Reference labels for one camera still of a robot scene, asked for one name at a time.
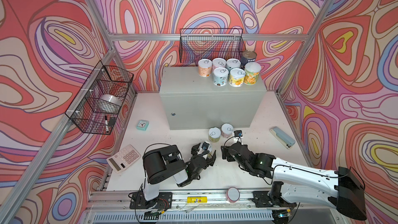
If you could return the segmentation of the yellow peach can plastic lid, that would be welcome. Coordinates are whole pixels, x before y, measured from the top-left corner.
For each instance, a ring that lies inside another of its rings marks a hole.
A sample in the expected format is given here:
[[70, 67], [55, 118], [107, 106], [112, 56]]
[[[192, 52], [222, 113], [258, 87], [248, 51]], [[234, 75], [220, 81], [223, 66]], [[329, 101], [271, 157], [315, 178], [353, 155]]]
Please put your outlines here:
[[254, 85], [260, 75], [261, 65], [257, 62], [249, 62], [245, 65], [245, 78], [244, 84]]

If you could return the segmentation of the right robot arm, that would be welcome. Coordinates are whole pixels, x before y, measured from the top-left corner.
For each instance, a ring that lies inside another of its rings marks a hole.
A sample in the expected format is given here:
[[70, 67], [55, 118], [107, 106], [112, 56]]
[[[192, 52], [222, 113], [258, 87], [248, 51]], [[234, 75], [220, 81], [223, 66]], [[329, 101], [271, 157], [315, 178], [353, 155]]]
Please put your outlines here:
[[224, 160], [237, 162], [251, 176], [271, 180], [268, 196], [272, 203], [324, 205], [354, 220], [367, 219], [365, 183], [355, 169], [301, 166], [267, 153], [253, 153], [241, 142], [224, 145], [221, 151]]

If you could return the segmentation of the white can pink label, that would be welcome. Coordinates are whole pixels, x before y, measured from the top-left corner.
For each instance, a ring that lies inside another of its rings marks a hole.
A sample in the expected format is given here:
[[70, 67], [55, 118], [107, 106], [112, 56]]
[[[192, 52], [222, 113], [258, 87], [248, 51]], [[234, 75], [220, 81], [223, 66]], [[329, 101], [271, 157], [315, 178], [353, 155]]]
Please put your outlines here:
[[225, 68], [226, 67], [227, 61], [223, 58], [214, 58], [212, 60], [212, 70], [215, 70], [216, 68]]

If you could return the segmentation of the white can yellow orange label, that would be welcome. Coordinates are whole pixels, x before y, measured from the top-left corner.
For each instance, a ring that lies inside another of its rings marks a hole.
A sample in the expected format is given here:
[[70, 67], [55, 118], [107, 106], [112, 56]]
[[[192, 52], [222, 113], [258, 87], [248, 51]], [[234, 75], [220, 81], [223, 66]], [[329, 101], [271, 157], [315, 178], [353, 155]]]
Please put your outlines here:
[[246, 72], [240, 68], [233, 68], [229, 73], [229, 85], [232, 87], [241, 87], [244, 83]]

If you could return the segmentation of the dark blue tomato can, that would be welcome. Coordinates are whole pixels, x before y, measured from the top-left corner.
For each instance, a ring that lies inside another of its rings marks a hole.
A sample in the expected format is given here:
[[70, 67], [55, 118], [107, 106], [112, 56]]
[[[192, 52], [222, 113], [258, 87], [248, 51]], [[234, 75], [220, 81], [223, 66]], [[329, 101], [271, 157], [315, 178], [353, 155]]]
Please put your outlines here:
[[245, 67], [249, 62], [255, 62], [257, 58], [257, 53], [250, 50], [245, 50], [242, 52], [240, 57], [241, 66]]

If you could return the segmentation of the white can green label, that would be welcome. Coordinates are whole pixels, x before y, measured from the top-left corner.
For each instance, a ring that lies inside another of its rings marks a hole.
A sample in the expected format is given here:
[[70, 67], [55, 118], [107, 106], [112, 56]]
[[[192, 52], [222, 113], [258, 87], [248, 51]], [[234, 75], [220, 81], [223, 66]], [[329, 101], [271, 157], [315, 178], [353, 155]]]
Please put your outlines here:
[[212, 143], [219, 142], [221, 138], [221, 130], [217, 127], [213, 127], [209, 129], [208, 132], [208, 139]]

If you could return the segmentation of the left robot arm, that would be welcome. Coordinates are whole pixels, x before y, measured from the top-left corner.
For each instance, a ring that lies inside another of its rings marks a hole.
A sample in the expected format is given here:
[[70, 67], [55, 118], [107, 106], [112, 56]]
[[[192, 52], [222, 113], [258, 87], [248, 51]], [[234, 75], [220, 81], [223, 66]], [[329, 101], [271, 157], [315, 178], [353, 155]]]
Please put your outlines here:
[[163, 147], [145, 151], [143, 168], [145, 182], [143, 194], [146, 201], [159, 196], [160, 183], [173, 177], [178, 187], [185, 187], [201, 179], [201, 172], [212, 167], [217, 158], [216, 150], [209, 142], [201, 142], [191, 148], [191, 158], [185, 162], [177, 145], [164, 143]]

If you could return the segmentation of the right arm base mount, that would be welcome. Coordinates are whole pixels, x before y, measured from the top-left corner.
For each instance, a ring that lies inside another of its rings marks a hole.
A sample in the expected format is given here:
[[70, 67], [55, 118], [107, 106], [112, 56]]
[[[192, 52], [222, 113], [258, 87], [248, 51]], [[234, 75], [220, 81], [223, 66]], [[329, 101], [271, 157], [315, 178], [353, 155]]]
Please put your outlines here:
[[288, 203], [281, 197], [272, 196], [269, 191], [253, 191], [253, 197], [250, 198], [251, 202], [257, 208], [261, 207], [274, 207], [274, 208], [295, 208], [296, 203]]

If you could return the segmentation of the light blue spotted can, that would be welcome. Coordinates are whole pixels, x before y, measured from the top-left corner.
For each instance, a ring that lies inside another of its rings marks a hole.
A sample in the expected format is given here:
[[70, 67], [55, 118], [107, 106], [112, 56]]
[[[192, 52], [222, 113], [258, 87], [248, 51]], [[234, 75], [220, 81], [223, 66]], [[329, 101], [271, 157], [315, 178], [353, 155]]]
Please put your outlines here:
[[227, 62], [226, 62], [226, 69], [228, 71], [231, 71], [234, 68], [240, 68], [240, 66], [241, 66], [241, 62], [239, 59], [231, 58], [231, 59], [227, 60]]

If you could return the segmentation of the white can teal label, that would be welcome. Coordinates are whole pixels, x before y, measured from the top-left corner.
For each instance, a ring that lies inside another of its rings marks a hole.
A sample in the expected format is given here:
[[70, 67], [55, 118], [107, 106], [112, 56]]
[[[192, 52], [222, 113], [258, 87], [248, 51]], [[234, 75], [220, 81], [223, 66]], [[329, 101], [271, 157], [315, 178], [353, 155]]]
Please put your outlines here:
[[213, 70], [213, 84], [217, 87], [223, 87], [228, 82], [229, 71], [225, 67], [218, 67]]

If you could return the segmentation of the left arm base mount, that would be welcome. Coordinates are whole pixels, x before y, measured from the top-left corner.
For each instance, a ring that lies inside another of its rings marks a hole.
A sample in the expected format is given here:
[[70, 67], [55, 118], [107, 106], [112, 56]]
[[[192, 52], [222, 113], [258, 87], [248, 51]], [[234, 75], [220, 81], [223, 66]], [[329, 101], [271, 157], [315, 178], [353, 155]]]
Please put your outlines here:
[[172, 206], [173, 194], [171, 192], [160, 192], [158, 197], [152, 200], [145, 200], [144, 194], [140, 191], [132, 192], [130, 198], [130, 209], [158, 209], [167, 210]]

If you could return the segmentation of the white can red label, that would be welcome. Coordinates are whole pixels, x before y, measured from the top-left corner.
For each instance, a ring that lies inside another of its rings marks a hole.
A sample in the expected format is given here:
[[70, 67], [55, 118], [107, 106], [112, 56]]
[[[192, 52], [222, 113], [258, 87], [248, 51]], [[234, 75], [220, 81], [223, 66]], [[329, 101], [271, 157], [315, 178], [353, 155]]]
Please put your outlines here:
[[224, 123], [221, 127], [221, 135], [224, 138], [230, 138], [234, 133], [234, 127], [229, 123]]

